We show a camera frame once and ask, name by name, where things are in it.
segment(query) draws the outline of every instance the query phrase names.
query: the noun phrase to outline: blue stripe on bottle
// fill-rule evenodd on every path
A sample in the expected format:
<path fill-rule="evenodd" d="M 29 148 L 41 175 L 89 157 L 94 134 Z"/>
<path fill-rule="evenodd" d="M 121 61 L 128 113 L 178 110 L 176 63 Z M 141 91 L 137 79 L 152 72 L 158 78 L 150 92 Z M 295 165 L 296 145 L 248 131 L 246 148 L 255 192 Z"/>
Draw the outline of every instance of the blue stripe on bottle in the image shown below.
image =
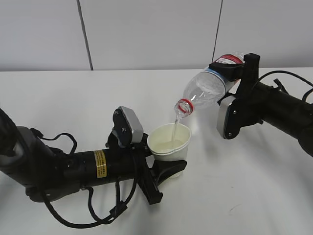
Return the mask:
<path fill-rule="evenodd" d="M 216 75 L 217 77 L 220 77 L 220 78 L 223 77 L 223 76 L 220 75 L 218 72 L 216 72 L 216 71 L 210 69 L 209 67 L 205 70 L 205 72 L 210 72 L 210 73 L 212 73 L 212 74 L 214 74 L 214 75 Z"/>

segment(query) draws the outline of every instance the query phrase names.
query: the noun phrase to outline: yellow warning label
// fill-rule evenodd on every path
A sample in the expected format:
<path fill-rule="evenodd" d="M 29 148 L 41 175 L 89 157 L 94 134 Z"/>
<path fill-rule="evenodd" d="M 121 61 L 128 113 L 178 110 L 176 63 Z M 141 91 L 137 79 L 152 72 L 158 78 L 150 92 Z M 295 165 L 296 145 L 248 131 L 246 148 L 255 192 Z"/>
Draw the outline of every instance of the yellow warning label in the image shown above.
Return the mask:
<path fill-rule="evenodd" d="M 106 157 L 104 156 L 103 150 L 96 150 L 93 153 L 97 164 L 97 178 L 106 177 L 108 171 Z"/>

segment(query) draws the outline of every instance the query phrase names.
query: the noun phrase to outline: bottle neck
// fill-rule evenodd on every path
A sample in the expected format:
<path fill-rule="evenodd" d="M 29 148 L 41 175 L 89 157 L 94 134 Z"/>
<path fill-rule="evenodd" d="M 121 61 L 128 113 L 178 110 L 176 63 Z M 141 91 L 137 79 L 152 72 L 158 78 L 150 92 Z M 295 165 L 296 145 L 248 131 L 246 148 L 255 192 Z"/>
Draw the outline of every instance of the bottle neck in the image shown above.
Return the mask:
<path fill-rule="evenodd" d="M 175 105 L 176 114 L 180 117 L 186 117 L 190 115 L 194 110 L 194 105 L 188 99 L 180 99 Z"/>

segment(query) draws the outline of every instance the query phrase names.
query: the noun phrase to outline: white wall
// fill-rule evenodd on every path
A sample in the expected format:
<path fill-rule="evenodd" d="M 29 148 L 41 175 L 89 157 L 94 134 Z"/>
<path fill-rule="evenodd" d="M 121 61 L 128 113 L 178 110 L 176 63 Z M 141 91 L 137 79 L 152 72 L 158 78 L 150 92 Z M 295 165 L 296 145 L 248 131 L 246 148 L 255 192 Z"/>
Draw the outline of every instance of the white wall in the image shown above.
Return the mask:
<path fill-rule="evenodd" d="M 261 55 L 261 66 L 313 67 L 313 1 L 224 0 L 215 55 Z"/>
<path fill-rule="evenodd" d="M 95 70 L 211 62 L 221 0 L 80 0 Z M 0 0 L 0 71 L 89 70 L 76 0 Z M 215 57 L 312 67 L 311 0 L 224 0 Z"/>
<path fill-rule="evenodd" d="M 95 70 L 189 69 L 212 59 L 216 0 L 81 0 Z"/>
<path fill-rule="evenodd" d="M 75 0 L 1 0 L 0 71 L 89 70 Z"/>

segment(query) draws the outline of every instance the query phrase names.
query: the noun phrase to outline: water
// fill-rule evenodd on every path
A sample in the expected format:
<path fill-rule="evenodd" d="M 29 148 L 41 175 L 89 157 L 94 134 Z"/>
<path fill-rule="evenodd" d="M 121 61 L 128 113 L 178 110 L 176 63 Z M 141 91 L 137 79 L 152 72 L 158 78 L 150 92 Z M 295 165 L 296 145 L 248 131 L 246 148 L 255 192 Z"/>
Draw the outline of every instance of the water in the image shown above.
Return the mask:
<path fill-rule="evenodd" d="M 174 148 L 175 145 L 175 135 L 176 135 L 176 130 L 177 130 L 177 126 L 180 123 L 180 115 L 178 112 L 176 112 L 176 119 L 175 119 L 175 124 L 173 126 L 173 132 L 172 132 L 172 139 L 171 139 L 171 143 L 172 143 L 172 149 Z"/>
<path fill-rule="evenodd" d="M 164 142 L 164 143 L 158 143 L 154 147 L 154 151 L 158 153 L 166 153 L 171 151 L 174 148 L 177 148 L 184 144 L 182 141 L 179 140 L 174 140 L 174 141 L 169 141 L 169 142 Z"/>

